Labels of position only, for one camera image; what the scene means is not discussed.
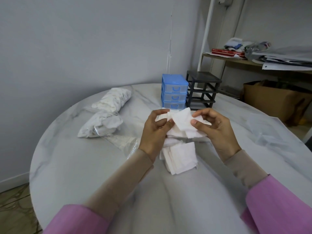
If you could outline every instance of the clear plastic bottle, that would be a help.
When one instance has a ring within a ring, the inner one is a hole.
[[[245,47],[245,57],[249,61],[257,60],[261,57],[261,55],[253,55],[252,53],[267,50],[269,47],[271,47],[271,43],[266,41],[261,43],[250,44]]]

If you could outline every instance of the person's left hand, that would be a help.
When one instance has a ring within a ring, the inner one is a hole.
[[[169,109],[154,110],[144,124],[139,149],[145,152],[152,162],[155,161],[165,142],[167,132],[174,126],[174,121],[167,118],[155,121],[156,117],[169,112]]]

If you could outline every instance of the wall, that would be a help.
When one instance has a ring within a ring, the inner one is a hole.
[[[0,0],[0,190],[71,105],[196,68],[210,0]]]
[[[235,36],[251,41],[270,41],[275,48],[290,45],[312,45],[312,0],[246,0]],[[263,73],[226,67],[223,84],[237,89],[243,83],[262,79],[276,80]],[[298,86],[312,90],[312,85]],[[306,112],[312,120],[312,106]]]

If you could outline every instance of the marble tabletop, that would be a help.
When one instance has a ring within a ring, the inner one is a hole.
[[[131,136],[140,137],[151,110],[161,107],[161,84],[126,87],[133,90],[133,96],[119,113]],[[86,200],[126,160],[124,153],[106,139],[77,138],[91,117],[84,107],[105,93],[70,107],[38,142],[30,168],[30,192],[43,228],[63,205]],[[312,207],[312,153],[304,144],[285,159],[254,143],[246,120],[250,113],[262,112],[221,94],[217,94],[213,109],[231,120],[240,146],[267,173]],[[154,169],[115,216],[108,233],[252,233],[239,217],[246,208],[247,190],[209,142],[195,144],[198,168],[172,176],[157,159]]]

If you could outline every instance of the blue drawer organizer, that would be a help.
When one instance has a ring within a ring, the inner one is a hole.
[[[188,82],[180,74],[163,74],[161,102],[163,108],[184,109]]]

